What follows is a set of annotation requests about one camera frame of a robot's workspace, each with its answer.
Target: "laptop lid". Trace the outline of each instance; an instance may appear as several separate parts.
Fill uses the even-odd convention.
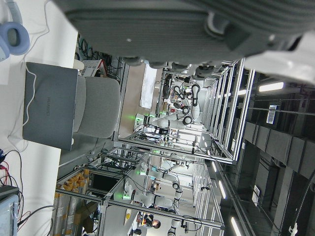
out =
[[[78,71],[33,62],[27,62],[27,67],[36,74],[36,81],[23,138],[71,150]],[[27,120],[26,107],[33,96],[33,82],[34,75],[26,71],[23,122]]]

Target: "white cable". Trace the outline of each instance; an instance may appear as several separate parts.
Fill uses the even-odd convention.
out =
[[[43,34],[41,34],[39,37],[36,38],[35,42],[33,43],[33,45],[31,46],[31,48],[24,54],[24,57],[23,57],[23,62],[25,62],[25,57],[27,56],[27,54],[33,49],[33,47],[35,46],[36,42],[38,41],[38,39],[46,34],[48,34],[50,32],[50,29],[49,29],[49,25],[48,25],[48,22],[47,22],[47,11],[46,11],[46,5],[47,3],[49,3],[51,0],[47,0],[45,3],[44,3],[44,13],[45,13],[45,22],[46,22],[46,28],[47,28],[47,31]]]
[[[44,35],[46,35],[46,34],[48,34],[48,33],[50,32],[49,25],[48,25],[48,22],[47,22],[47,10],[46,10],[46,5],[47,5],[47,3],[50,2],[50,1],[51,1],[51,0],[47,0],[47,1],[44,3],[45,23],[46,23],[47,31],[46,31],[45,33],[41,34],[40,36],[38,36],[38,37],[36,38],[35,42],[33,43],[33,45],[31,46],[31,48],[24,54],[23,59],[22,59],[22,62],[24,62],[24,63],[25,63],[25,57],[26,57],[27,54],[34,48],[34,46],[35,46],[36,42],[38,41],[38,39],[39,39],[40,37],[42,37],[42,36],[44,36]],[[15,124],[14,124],[14,126],[13,126],[13,129],[12,129],[12,132],[10,133],[10,135],[8,135],[8,137],[9,137],[9,136],[12,136],[13,134],[15,134],[21,127],[23,127],[23,126],[29,121],[28,108],[29,108],[31,102],[32,102],[33,99],[34,99],[34,96],[35,96],[36,75],[35,75],[34,73],[30,72],[27,66],[26,66],[26,70],[27,70],[30,74],[34,75],[33,96],[32,96],[32,99],[30,100],[30,102],[29,102],[28,105],[27,105],[27,120],[23,123],[22,126],[20,126],[20,127],[19,127],[18,129],[16,129],[16,130],[15,130],[15,125],[16,125],[16,122],[15,122]],[[19,150],[11,141],[10,141],[10,143],[11,143],[11,144],[14,146],[14,148],[15,148],[16,150],[18,150],[19,152],[23,152],[23,151],[27,148],[27,146],[28,146],[28,142],[27,142],[27,145],[25,146],[25,148],[24,148],[23,150]]]
[[[27,65],[25,65],[25,67],[26,67],[26,70],[27,70],[30,74],[34,75],[34,82],[33,82],[33,96],[31,97],[31,100],[29,101],[28,105],[26,106],[26,116],[27,116],[27,119],[26,119],[26,121],[23,123],[22,126],[26,125],[26,123],[29,122],[29,118],[30,118],[30,117],[29,117],[29,106],[30,106],[31,102],[33,102],[34,97],[35,97],[35,82],[36,82],[36,78],[37,78],[36,74],[34,74],[34,73],[32,73],[32,72],[29,71]]]

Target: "gray chair backrest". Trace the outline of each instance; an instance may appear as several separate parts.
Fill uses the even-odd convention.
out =
[[[86,77],[86,102],[78,132],[108,138],[115,129],[119,107],[120,86],[117,80]]]

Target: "green indicator light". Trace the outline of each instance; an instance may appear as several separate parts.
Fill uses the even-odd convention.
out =
[[[131,197],[130,197],[129,195],[123,195],[123,199],[124,199],[124,200],[130,200]]]

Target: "blue headphone ear cushion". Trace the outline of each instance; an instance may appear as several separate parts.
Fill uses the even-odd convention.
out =
[[[12,46],[8,39],[8,31],[10,29],[15,29],[18,34],[18,45]],[[30,37],[27,30],[19,23],[16,22],[7,22],[0,26],[0,36],[6,42],[10,54],[12,55],[22,55],[30,47]]]
[[[7,59],[10,56],[10,50],[5,40],[0,36],[0,61]]]

